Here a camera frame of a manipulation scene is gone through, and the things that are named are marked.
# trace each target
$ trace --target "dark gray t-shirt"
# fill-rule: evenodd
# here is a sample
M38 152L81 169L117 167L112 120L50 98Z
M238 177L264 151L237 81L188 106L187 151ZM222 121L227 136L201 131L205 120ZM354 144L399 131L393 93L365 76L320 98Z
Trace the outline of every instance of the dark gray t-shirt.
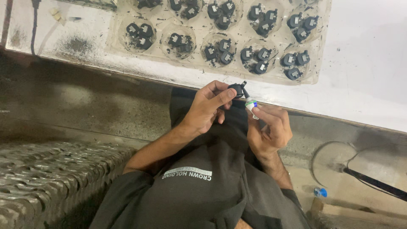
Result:
M118 177L90 228L234 229L242 218L255 229L308 229L294 191L244 159L247 143L227 142L184 148L156 179L142 171Z

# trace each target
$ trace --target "black electrical connector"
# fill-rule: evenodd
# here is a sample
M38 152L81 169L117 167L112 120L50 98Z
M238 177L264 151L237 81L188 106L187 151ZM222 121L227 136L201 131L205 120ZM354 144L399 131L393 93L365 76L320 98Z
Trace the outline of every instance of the black electrical connector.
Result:
M220 14L218 18L218 27L219 29L226 30L230 25L230 16L229 14L223 15Z
M182 7L182 2L181 0L170 0L170 5L171 9L173 9L174 11L178 11Z
M215 19L219 17L221 10L218 7L218 2L215 0L213 4L208 5L208 15L210 19Z
M153 36L153 28L151 27L151 25L143 23L140 26L138 34L140 36L143 36L143 37L152 37Z
M293 66L295 64L295 59L296 59L296 53L291 54L288 53L284 56L284 58L282 59L281 64L285 67L289 67L289 66Z
M269 10L264 15L264 21L268 24L273 24L277 21L277 9Z
M301 17L302 17L302 12L299 14L292 15L291 18L287 21L288 26L291 29L297 28L300 25Z
M136 44L136 47L142 48L144 50L147 50L151 47L153 43L151 43L150 38L148 37L143 37L139 36L138 37L138 42Z
M206 46L204 53L205 53L207 60L215 59L218 56L218 51L215 49L215 47L212 44L209 44L209 46Z
M227 2L222 4L222 11L226 14L232 15L234 12L235 5L232 0L228 0Z
M301 42L301 41L307 39L310 34L311 33L305 31L304 28L298 28L297 31L295 31L294 36L296 37L298 42Z
M242 49L242 51L240 52L240 58L243 61L251 60L253 58L253 49L252 49L252 47L250 46L249 48Z
M140 28L134 23L130 23L130 25L128 25L126 28L126 31L129 33L129 35L132 38L138 37L139 30L140 30Z
M261 3L259 3L258 6L252 6L252 7L250 8L248 18L249 18L250 20L255 21L255 20L257 20L257 19L262 15L262 13L263 13L263 12L262 12L262 10L261 10Z
M307 31L311 31L311 30L315 29L318 24L318 18L319 18L319 16L308 17L307 19L305 19L305 22L303 25L304 29Z
M233 60L234 53L230 53L229 51L225 51L221 56L221 62L224 64L230 64Z
M258 54L257 54L257 58L261 61L268 61L271 55L271 49L267 50L266 48L262 48Z
M245 90L245 85L247 84L246 81L243 81L242 84L230 84L228 86L229 88L233 88L237 93L236 96L234 97L234 99L238 99L241 98L243 96L245 96L246 98L249 98L249 94L247 93L247 91Z
M180 46L181 53L190 53L191 45L190 44L181 44Z
M143 7L153 8L158 6L161 3L161 0L138 0L138 8Z
M264 35L267 35L273 28L274 28L273 25L270 25L266 21L262 21L258 25L258 28L257 28L256 32L257 32L258 35L264 36Z
M189 20L198 15L198 7L187 7L185 9L185 16Z
M231 43L232 43L232 39L230 39L230 38L229 38L229 40L222 39L219 42L219 50L221 52L229 51Z
M181 35L177 33L173 33L170 36L170 40L168 41L168 44L172 45L173 47L178 47L182 42L182 37Z
M198 6L198 0L187 0L186 4L190 7L197 7Z
M293 68L285 71L285 75L290 79L290 80L296 80L298 79L302 73L298 68Z
M308 64L310 61L309 55L308 55L308 50L305 50L303 53L298 54L297 57L297 65L299 66L304 66Z
M254 67L254 72L258 75L264 74L267 71L269 63L267 61L260 61Z

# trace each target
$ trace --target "metal grating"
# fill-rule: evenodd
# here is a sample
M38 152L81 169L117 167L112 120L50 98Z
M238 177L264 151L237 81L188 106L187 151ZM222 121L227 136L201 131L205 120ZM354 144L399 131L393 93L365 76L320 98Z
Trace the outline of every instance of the metal grating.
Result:
M0 228L86 228L130 148L0 144Z

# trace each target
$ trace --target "metal rod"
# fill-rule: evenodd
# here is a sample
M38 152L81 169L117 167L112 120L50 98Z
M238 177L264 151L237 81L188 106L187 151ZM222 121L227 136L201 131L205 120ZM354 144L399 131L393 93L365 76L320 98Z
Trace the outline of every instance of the metal rod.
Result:
M354 170L351 170L349 168L344 168L343 172L347 173L347 174L349 174L349 175L351 175L351 176L353 176L353 177L355 177L355 178L357 178L357 179L359 179L361 181L364 181L366 183L374 185L374 186L376 186L376 187L378 187L378 188L380 188L380 189L382 189L382 190L384 190L386 192L389 192L389 193L391 193L391 194L393 194L395 196L398 196L401 200L407 201L407 192L405 192L403 190L400 190L398 188L395 188L393 186L385 184L385 183L383 183L381 181L378 181L376 179L371 178L370 176L366 176L364 174L361 174L361 173L356 172Z

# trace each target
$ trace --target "white table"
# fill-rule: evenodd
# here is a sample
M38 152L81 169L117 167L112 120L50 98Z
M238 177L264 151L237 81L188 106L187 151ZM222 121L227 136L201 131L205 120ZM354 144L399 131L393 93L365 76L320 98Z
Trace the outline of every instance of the white table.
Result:
M61 26L49 14L53 7L63 9L65 18L84 20ZM285 86L248 80L250 95L265 103L407 132L406 12L404 0L334 0L318 83ZM43 0L38 10L35 50L42 57L193 88L215 79L229 84L242 81L234 76L202 74L202 69L107 52L113 18L110 11ZM7 49L31 53L32 21L31 3L14 0ZM22 35L19 45L14 46L11 40L17 30ZM58 50L61 41L77 33L92 41L91 56L65 55ZM180 69L184 76L177 74Z

